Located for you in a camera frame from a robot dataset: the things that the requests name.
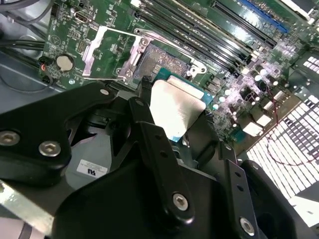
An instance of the capacitor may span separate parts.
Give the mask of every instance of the capacitor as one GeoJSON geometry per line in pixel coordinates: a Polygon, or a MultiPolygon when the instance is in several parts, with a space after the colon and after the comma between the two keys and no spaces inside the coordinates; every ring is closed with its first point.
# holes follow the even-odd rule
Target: capacitor
{"type": "Polygon", "coordinates": [[[219,102],[224,103],[226,101],[226,97],[224,97],[223,95],[219,95],[218,100],[219,102]]]}
{"type": "Polygon", "coordinates": [[[229,96],[231,94],[231,90],[229,88],[225,88],[224,93],[226,96],[229,96]]]}
{"type": "Polygon", "coordinates": [[[252,106],[254,106],[256,104],[256,101],[255,101],[255,99],[253,97],[250,97],[248,99],[248,101],[251,103],[252,106]]]}
{"type": "Polygon", "coordinates": [[[267,83],[266,81],[259,81],[256,82],[256,85],[258,87],[259,90],[261,90],[262,92],[266,92],[267,91],[267,83]]]}
{"type": "Polygon", "coordinates": [[[272,77],[272,76],[268,77],[268,79],[269,79],[269,81],[273,84],[273,86],[277,86],[278,83],[279,83],[279,82],[278,82],[274,77],[272,77]]]}
{"type": "Polygon", "coordinates": [[[56,58],[56,64],[60,71],[70,71],[74,67],[74,60],[71,56],[62,54],[56,58]]]}
{"type": "Polygon", "coordinates": [[[233,118],[230,119],[230,122],[231,122],[231,125],[232,125],[233,128],[237,127],[238,124],[233,118]]]}
{"type": "Polygon", "coordinates": [[[254,71],[251,75],[255,81],[260,81],[263,78],[257,71],[254,71]]]}
{"type": "Polygon", "coordinates": [[[262,67],[261,65],[256,67],[256,71],[259,73],[261,76],[266,76],[268,74],[267,70],[262,67]]]}
{"type": "Polygon", "coordinates": [[[213,104],[213,110],[218,110],[218,108],[219,108],[219,105],[218,104],[213,104]]]}
{"type": "Polygon", "coordinates": [[[230,107],[229,107],[229,110],[230,110],[230,112],[231,112],[231,114],[232,114],[233,116],[237,115],[237,111],[236,111],[235,107],[230,106],[230,107]]]}

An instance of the ram slot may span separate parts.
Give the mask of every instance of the ram slot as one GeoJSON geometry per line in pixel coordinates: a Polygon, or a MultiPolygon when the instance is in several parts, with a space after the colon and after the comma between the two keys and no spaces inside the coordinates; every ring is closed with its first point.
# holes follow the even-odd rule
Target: ram slot
{"type": "Polygon", "coordinates": [[[192,21],[191,19],[187,18],[185,14],[182,14],[180,11],[176,10],[174,7],[169,5],[168,3],[161,1],[161,0],[145,0],[146,4],[156,4],[159,6],[162,6],[166,10],[170,11],[170,17],[175,18],[175,20],[179,20],[180,22],[183,22],[183,24],[187,24],[187,27],[190,31],[193,33],[199,35],[203,39],[206,39],[207,41],[211,42],[212,44],[216,45],[220,50],[227,49],[233,56],[239,58],[242,61],[247,60],[247,56],[249,55],[249,52],[247,51],[240,51],[239,48],[234,47],[227,41],[223,40],[222,38],[218,37],[215,32],[209,31],[205,29],[204,27],[200,26],[196,22],[192,21]]]}
{"type": "Polygon", "coordinates": [[[204,25],[205,27],[214,29],[215,31],[220,33],[223,37],[225,37],[226,39],[228,39],[228,40],[230,40],[232,42],[235,42],[236,45],[240,46],[245,51],[250,52],[250,53],[252,53],[254,51],[250,46],[248,46],[247,44],[245,44],[244,42],[242,42],[238,38],[234,37],[229,32],[227,32],[224,29],[222,29],[219,26],[217,26],[212,20],[202,16],[196,10],[194,10],[191,7],[185,5],[185,3],[182,2],[181,0],[165,0],[165,1],[173,3],[174,5],[176,5],[175,7],[179,11],[183,12],[184,14],[186,14],[187,17],[189,17],[190,19],[195,19],[196,22],[200,22],[200,24],[202,26],[204,25]]]}
{"type": "Polygon", "coordinates": [[[250,35],[252,35],[254,38],[259,40],[261,43],[265,44],[266,46],[273,49],[276,46],[276,42],[268,37],[266,34],[264,34],[261,30],[257,29],[247,21],[245,21],[242,17],[240,17],[238,14],[233,12],[231,9],[226,7],[224,4],[215,1],[212,6],[212,9],[214,9],[217,13],[219,13],[221,16],[226,17],[228,20],[233,22],[234,24],[238,25],[242,29],[246,30],[250,35]]]}
{"type": "Polygon", "coordinates": [[[196,39],[189,36],[187,29],[182,29],[171,23],[170,20],[163,16],[158,15],[159,11],[157,9],[141,9],[141,17],[146,22],[158,27],[163,32],[171,35],[173,38],[179,41],[185,49],[189,49],[192,53],[199,53],[202,58],[209,59],[220,67],[228,70],[231,73],[239,72],[238,66],[233,62],[225,59],[225,56],[221,54],[212,53],[207,47],[204,47],[196,39]]]}
{"type": "Polygon", "coordinates": [[[159,13],[162,15],[165,14],[165,20],[175,27],[175,28],[173,28],[173,30],[175,32],[179,33],[180,35],[184,36],[185,38],[187,37],[187,38],[195,40],[198,43],[197,45],[201,45],[202,48],[204,48],[205,50],[207,50],[209,52],[213,52],[216,55],[219,55],[220,57],[226,59],[227,61],[232,62],[236,66],[243,64],[243,62],[241,60],[236,59],[236,57],[234,57],[233,55],[229,54],[226,51],[222,51],[220,48],[213,45],[209,41],[205,41],[205,39],[200,37],[198,34],[195,34],[192,31],[189,31],[189,28],[187,27],[187,25],[185,26],[184,24],[181,24],[181,22],[176,20],[176,17],[175,17],[175,19],[174,19],[174,17],[170,17],[169,15],[164,13],[163,11],[160,11],[160,9],[158,7],[155,7],[155,6],[146,6],[146,9],[147,9],[147,11],[152,13],[152,15],[156,15],[159,13]]]}

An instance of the black plastic bracket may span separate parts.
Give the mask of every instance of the black plastic bracket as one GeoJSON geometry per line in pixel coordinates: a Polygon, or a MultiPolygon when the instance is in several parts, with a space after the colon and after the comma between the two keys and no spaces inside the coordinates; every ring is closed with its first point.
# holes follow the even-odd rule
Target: black plastic bracket
{"type": "Polygon", "coordinates": [[[130,98],[128,106],[126,115],[130,119],[130,135],[119,153],[113,155],[112,171],[120,167],[133,146],[138,144],[143,163],[154,176],[164,213],[177,227],[189,225],[195,215],[192,199],[165,131],[154,124],[144,100],[130,98]],[[176,193],[187,199],[186,211],[181,211],[173,203],[176,193]]]}
{"type": "Polygon", "coordinates": [[[260,165],[254,161],[245,160],[241,167],[247,174],[252,192],[257,195],[253,195],[257,199],[254,207],[260,217],[260,227],[266,235],[269,234],[269,237],[279,239],[318,238],[260,165]],[[262,223],[261,219],[265,215],[267,215],[267,220],[262,223]]]}
{"type": "Polygon", "coordinates": [[[17,144],[0,146],[0,178],[39,186],[57,183],[71,159],[67,121],[114,97],[103,85],[92,83],[0,115],[0,131],[19,135],[17,144]],[[42,155],[39,146],[45,141],[57,142],[61,152],[42,155]]]}
{"type": "Polygon", "coordinates": [[[254,208],[250,196],[245,171],[237,165],[235,151],[232,147],[220,141],[216,154],[204,168],[204,172],[214,176],[220,182],[227,208],[231,228],[240,238],[262,238],[257,226],[254,208]],[[241,219],[248,220],[253,233],[248,234],[241,219]]]}

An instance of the white label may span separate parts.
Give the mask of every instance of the white label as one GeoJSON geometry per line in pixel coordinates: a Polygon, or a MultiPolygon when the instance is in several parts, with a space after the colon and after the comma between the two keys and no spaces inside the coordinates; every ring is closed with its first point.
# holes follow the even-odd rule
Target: white label
{"type": "Polygon", "coordinates": [[[95,163],[91,163],[89,161],[81,159],[76,171],[94,178],[100,178],[107,173],[108,169],[95,163]]]}

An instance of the mounting hole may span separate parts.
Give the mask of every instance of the mounting hole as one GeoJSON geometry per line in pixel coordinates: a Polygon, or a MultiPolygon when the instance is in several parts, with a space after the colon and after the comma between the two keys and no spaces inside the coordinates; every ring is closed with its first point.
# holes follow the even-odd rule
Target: mounting hole
{"type": "Polygon", "coordinates": [[[244,192],[244,189],[243,189],[243,187],[242,187],[242,186],[237,185],[237,188],[238,188],[238,190],[239,190],[239,191],[244,192]]]}
{"type": "Polygon", "coordinates": [[[160,152],[160,155],[161,155],[163,158],[167,158],[167,157],[168,157],[168,155],[167,155],[167,153],[166,153],[165,151],[161,151],[161,152],[160,152]]]}
{"type": "Polygon", "coordinates": [[[143,103],[141,100],[137,99],[137,100],[135,100],[135,101],[136,101],[136,103],[137,103],[138,105],[144,106],[144,103],[143,103]]]}

